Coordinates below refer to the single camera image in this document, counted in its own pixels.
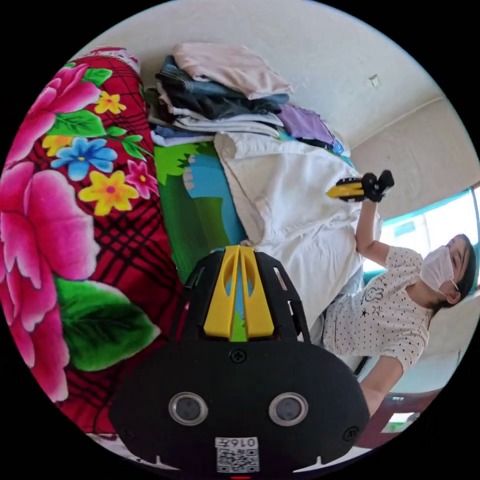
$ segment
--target window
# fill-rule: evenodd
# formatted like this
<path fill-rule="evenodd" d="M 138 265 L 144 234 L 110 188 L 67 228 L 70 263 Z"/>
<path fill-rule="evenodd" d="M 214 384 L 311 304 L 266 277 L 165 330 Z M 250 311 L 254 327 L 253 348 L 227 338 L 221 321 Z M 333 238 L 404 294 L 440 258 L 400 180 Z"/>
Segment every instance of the window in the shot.
<path fill-rule="evenodd" d="M 480 216 L 480 185 L 473 189 L 473 196 L 475 197 L 477 214 Z M 477 252 L 478 256 L 480 257 L 480 249 L 479 248 L 477 248 L 476 252 Z M 476 279 L 476 289 L 480 290 L 480 275 L 478 275 L 478 277 Z"/>
<path fill-rule="evenodd" d="M 410 413 L 394 413 L 381 432 L 383 434 L 397 434 L 403 432 L 415 420 L 417 420 L 419 416 L 420 414 L 418 412 L 413 411 Z"/>
<path fill-rule="evenodd" d="M 478 246 L 477 209 L 480 209 L 480 186 L 453 199 L 385 222 L 380 241 L 395 247 L 413 249 L 423 257 L 458 234 L 466 234 L 472 244 Z M 363 270 L 368 274 L 383 269 L 371 260 L 366 260 Z"/>

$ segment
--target yellow plastic piece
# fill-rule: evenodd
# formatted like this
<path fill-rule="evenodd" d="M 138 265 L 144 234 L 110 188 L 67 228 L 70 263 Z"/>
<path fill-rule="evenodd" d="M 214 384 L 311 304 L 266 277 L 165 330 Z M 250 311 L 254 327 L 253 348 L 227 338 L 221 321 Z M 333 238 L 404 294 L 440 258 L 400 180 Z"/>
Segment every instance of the yellow plastic piece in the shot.
<path fill-rule="evenodd" d="M 253 248 L 240 247 L 240 269 L 242 276 L 243 315 L 247 339 L 269 337 L 274 333 L 274 323 L 265 297 L 260 273 Z M 249 296 L 248 282 L 252 286 Z"/>
<path fill-rule="evenodd" d="M 364 194 L 364 189 L 362 188 L 361 182 L 346 183 L 344 185 L 333 186 L 326 194 L 332 199 L 337 199 L 338 197 L 362 196 Z"/>
<path fill-rule="evenodd" d="M 216 281 L 210 308 L 203 325 L 204 332 L 210 337 L 229 339 L 232 334 L 235 314 L 235 297 L 239 271 L 239 245 L 227 246 L 223 255 L 220 273 Z M 231 279 L 230 295 L 227 285 Z"/>

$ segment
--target qr code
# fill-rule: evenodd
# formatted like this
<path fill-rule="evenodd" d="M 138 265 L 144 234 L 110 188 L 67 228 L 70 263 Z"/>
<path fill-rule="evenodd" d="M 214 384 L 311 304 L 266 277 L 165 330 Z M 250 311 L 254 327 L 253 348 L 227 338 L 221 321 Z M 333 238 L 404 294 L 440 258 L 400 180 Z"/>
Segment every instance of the qr code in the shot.
<path fill-rule="evenodd" d="M 217 471 L 228 474 L 259 472 L 257 448 L 217 448 Z"/>

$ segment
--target screw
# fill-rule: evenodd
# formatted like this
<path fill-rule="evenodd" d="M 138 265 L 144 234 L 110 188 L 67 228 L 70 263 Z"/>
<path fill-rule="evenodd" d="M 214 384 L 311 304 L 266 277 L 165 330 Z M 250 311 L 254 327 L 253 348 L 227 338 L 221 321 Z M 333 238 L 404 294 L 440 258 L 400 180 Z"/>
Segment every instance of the screw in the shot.
<path fill-rule="evenodd" d="M 247 359 L 247 354 L 240 349 L 236 349 L 230 352 L 230 360 L 234 364 L 241 364 Z"/>
<path fill-rule="evenodd" d="M 344 442 L 353 442 L 353 440 L 357 438 L 359 432 L 360 429 L 357 426 L 351 426 L 343 432 L 343 435 L 341 437 Z"/>

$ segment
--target camera lens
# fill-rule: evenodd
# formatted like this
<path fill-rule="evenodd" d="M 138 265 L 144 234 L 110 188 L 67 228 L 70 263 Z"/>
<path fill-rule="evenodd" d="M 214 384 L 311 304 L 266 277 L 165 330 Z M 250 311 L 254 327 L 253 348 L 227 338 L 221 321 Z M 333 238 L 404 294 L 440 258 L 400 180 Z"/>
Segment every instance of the camera lens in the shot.
<path fill-rule="evenodd" d="M 298 393 L 287 392 L 276 396 L 268 409 L 273 422 L 282 427 L 298 425 L 308 413 L 308 403 Z"/>
<path fill-rule="evenodd" d="M 168 411 L 176 422 L 186 426 L 201 424 L 209 412 L 203 398 L 188 391 L 175 395 L 168 404 Z"/>

